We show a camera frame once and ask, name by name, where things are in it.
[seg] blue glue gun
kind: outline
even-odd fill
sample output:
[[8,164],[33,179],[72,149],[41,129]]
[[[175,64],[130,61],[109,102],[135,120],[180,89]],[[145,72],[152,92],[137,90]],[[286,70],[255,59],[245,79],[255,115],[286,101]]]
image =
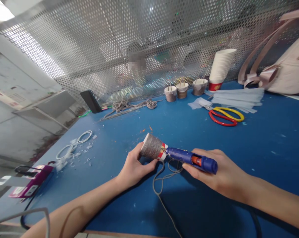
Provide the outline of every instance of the blue glue gun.
[[166,149],[166,154],[172,157],[175,160],[181,161],[186,164],[190,164],[197,169],[200,169],[204,172],[216,174],[218,170],[217,161],[214,159],[208,158],[206,156],[198,155],[187,150],[170,148]]

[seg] metal mesh screen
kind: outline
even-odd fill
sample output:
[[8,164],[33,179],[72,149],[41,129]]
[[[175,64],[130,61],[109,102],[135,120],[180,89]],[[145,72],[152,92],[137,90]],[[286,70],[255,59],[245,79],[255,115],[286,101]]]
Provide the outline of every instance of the metal mesh screen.
[[[163,94],[210,73],[216,51],[236,48],[226,80],[299,0],[45,0],[0,24],[0,33],[86,106]],[[299,21],[263,60],[274,63],[299,35]]]

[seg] blue tabletop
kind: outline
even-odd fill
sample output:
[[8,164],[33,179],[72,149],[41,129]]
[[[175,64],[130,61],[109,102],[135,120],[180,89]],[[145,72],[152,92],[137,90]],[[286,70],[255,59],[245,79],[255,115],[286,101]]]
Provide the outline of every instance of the blue tabletop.
[[[239,88],[236,82],[223,85],[223,89]],[[187,105],[196,98],[189,91],[187,98],[175,102],[162,97],[154,110],[142,108],[103,122],[99,119],[109,111],[80,118],[36,165],[55,160],[60,149],[87,130],[98,137],[76,148],[81,155],[72,166],[68,164],[62,172],[49,176],[29,209],[47,207],[52,212],[115,177],[128,152],[151,132],[150,127],[154,136],[172,147],[221,149],[247,173],[299,195],[299,101],[265,93],[263,105],[256,107],[258,112],[244,113],[244,123],[236,127],[224,127],[214,123],[207,110],[192,110]],[[84,153],[92,142],[92,148]],[[111,201],[85,229],[178,237],[152,190],[153,177],[161,166]],[[165,169],[162,176],[169,173]],[[0,199],[0,218],[22,211],[28,202],[9,198],[10,192]],[[161,197],[184,237],[256,237],[247,206],[214,192],[186,171],[164,182]],[[263,237],[299,237],[298,229],[258,210],[256,213]],[[42,214],[32,214],[25,222],[34,224],[41,218]]]

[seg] green wire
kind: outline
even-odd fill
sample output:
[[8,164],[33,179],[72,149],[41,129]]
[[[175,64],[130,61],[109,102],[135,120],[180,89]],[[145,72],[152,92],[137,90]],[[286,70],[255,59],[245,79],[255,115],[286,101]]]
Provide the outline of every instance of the green wire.
[[91,110],[88,111],[86,114],[83,114],[83,115],[81,115],[81,116],[78,116],[78,118],[80,118],[80,117],[84,117],[84,116],[88,115],[90,112],[91,112]]
[[84,116],[88,115],[90,112],[91,112],[91,110],[89,110],[86,114],[83,114],[83,115],[81,115],[81,116],[78,116],[78,118],[80,118],[80,117],[84,117]]

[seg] red and yellow scissors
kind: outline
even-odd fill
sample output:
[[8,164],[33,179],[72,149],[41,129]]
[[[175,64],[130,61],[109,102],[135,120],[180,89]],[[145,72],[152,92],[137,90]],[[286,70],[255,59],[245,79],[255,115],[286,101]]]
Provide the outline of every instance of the red and yellow scissors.
[[[218,123],[219,125],[222,125],[222,126],[236,126],[238,124],[238,122],[241,122],[244,120],[244,116],[242,113],[234,110],[234,109],[231,109],[231,108],[226,108],[226,107],[211,107],[211,106],[203,106],[204,108],[206,108],[207,110],[209,110],[209,116],[210,118],[215,122],[215,123]],[[230,111],[230,112],[233,112],[235,114],[237,114],[240,118],[237,119],[233,116],[231,116],[230,114],[226,113],[225,111]],[[232,123],[224,123],[224,122],[221,122],[221,121],[218,121],[213,115],[217,116],[217,117],[220,117],[220,118],[223,118],[227,121],[231,121]]]

